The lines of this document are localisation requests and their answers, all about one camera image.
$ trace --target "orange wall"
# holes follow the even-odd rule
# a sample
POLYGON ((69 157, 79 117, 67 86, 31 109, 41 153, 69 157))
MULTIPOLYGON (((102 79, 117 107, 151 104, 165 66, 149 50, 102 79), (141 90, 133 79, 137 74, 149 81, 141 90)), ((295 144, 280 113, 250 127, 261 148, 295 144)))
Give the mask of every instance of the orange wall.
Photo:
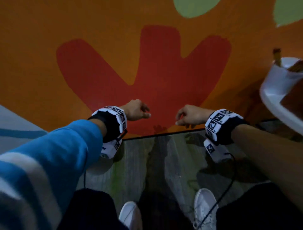
POLYGON ((277 28, 274 4, 221 0, 206 14, 187 19, 169 0, 1 0, 0 104, 47 131, 86 119, 91 111, 67 86, 56 62, 57 48, 81 38, 133 84, 141 29, 167 25, 180 32, 182 57, 209 35, 231 43, 225 70, 202 106, 224 107, 253 122, 269 118, 258 88, 270 68, 272 48, 303 58, 303 20, 277 28))

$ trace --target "person's left hand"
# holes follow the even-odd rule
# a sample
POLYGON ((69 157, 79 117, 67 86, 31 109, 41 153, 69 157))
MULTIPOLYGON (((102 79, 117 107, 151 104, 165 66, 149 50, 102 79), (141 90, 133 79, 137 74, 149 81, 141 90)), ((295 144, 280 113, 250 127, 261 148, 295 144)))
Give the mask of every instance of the person's left hand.
POLYGON ((149 112, 148 106, 141 100, 131 100, 126 105, 120 106, 124 110, 127 120, 136 121, 142 118, 150 118, 151 114, 149 112))

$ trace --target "wooden floor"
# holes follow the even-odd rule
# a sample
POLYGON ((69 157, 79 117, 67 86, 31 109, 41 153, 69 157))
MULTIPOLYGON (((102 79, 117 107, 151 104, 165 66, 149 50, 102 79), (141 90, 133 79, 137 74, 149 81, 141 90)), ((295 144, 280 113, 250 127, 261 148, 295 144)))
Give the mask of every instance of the wooden floor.
MULTIPOLYGON (((212 161, 203 146, 204 136, 205 131, 198 131, 124 141, 113 160, 102 158, 88 169, 86 188, 109 193, 118 213, 127 201, 136 201, 147 209, 167 202, 160 209, 167 208, 166 212, 173 211, 175 216, 192 221, 196 192, 208 188, 218 199, 234 174, 231 159, 219 164, 212 161)), ((237 159, 238 176, 220 207, 267 180, 237 146, 232 144, 228 149, 237 159)))

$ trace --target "shoe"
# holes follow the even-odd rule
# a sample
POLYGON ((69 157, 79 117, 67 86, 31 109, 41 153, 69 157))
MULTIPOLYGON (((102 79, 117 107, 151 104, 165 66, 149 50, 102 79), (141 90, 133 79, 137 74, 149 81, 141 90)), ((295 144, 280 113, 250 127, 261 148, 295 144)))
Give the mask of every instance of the shoe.
POLYGON ((142 230, 141 212, 135 202, 126 202, 120 212, 119 220, 129 230, 142 230))
POLYGON ((193 222, 194 229, 197 230, 216 230, 216 212, 219 208, 218 205, 212 210, 212 212, 208 215, 203 224, 199 227, 201 221, 208 214, 210 209, 216 203, 216 198, 213 193, 207 188, 200 189, 195 196, 194 201, 194 210, 195 210, 195 220, 193 222))

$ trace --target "blue jacket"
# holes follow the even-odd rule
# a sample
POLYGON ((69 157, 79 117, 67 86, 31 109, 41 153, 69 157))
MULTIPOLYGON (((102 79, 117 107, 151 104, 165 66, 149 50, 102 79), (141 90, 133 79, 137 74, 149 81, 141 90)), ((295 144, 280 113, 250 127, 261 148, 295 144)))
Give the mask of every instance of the blue jacket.
POLYGON ((0 229, 56 229, 102 143, 78 120, 0 155, 0 229))

